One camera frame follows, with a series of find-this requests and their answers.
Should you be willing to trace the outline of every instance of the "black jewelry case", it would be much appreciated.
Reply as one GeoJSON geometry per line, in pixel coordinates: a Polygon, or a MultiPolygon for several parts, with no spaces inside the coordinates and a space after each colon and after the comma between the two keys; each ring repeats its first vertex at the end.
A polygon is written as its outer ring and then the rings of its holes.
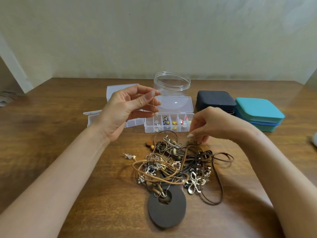
{"type": "Polygon", "coordinates": [[[236,101],[225,91],[198,91],[196,108],[198,111],[207,107],[221,108],[234,114],[236,101]]]}

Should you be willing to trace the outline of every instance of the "hand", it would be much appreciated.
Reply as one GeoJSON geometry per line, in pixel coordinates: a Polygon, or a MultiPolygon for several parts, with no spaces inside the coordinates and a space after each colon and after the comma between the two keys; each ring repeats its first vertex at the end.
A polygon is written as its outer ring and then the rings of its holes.
{"type": "Polygon", "coordinates": [[[139,84],[116,91],[92,125],[97,126],[104,138],[115,141],[121,134],[126,121],[155,116],[155,113],[159,111],[155,106],[161,105],[154,98],[157,95],[161,93],[139,84]]]}
{"type": "Polygon", "coordinates": [[[188,137],[193,137],[198,143],[207,142],[210,136],[236,142],[239,137],[250,130],[258,129],[220,108],[208,107],[193,116],[188,137]]]}

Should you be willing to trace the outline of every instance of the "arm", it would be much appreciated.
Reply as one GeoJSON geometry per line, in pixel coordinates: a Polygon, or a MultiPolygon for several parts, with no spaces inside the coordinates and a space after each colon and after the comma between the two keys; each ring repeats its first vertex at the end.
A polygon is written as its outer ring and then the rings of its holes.
{"type": "Polygon", "coordinates": [[[104,149],[126,120],[154,116],[134,110],[153,110],[148,103],[159,94],[140,85],[115,92],[95,122],[1,214],[0,237],[57,237],[104,149]]]}
{"type": "Polygon", "coordinates": [[[194,115],[191,134],[236,142],[270,198],[287,238],[317,236],[317,188],[253,125],[219,108],[194,115]]]}

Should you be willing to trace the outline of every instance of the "jar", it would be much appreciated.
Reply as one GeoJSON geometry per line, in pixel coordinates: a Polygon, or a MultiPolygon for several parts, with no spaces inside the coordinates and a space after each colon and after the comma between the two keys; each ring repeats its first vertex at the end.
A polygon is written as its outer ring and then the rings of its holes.
{"type": "Polygon", "coordinates": [[[190,86],[190,78],[176,73],[160,72],[154,77],[153,88],[160,91],[163,97],[187,96],[190,86]]]}

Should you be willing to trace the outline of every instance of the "table surface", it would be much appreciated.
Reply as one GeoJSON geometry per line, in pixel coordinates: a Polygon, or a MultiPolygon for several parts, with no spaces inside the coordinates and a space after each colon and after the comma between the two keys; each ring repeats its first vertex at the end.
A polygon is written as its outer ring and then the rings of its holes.
{"type": "MultiPolygon", "coordinates": [[[[9,206],[86,127],[83,112],[106,104],[108,85],[153,80],[60,79],[41,84],[10,105],[0,108],[0,212],[9,206]]],[[[223,90],[233,98],[264,98],[286,116],[269,138],[317,184],[317,149],[310,143],[317,132],[317,92],[291,81],[193,80],[193,105],[199,90],[223,90]]],[[[180,141],[187,133],[179,133],[180,141]]],[[[211,139],[206,149],[224,151],[236,160],[217,166],[224,200],[209,206],[198,195],[186,195],[184,220],[168,230],[156,227],[147,213],[149,193],[135,180],[131,161],[149,153],[143,126],[125,128],[102,154],[61,229],[59,237],[283,237],[272,205],[241,149],[229,140],[211,139]]],[[[215,177],[205,185],[217,198],[215,177]]]]}

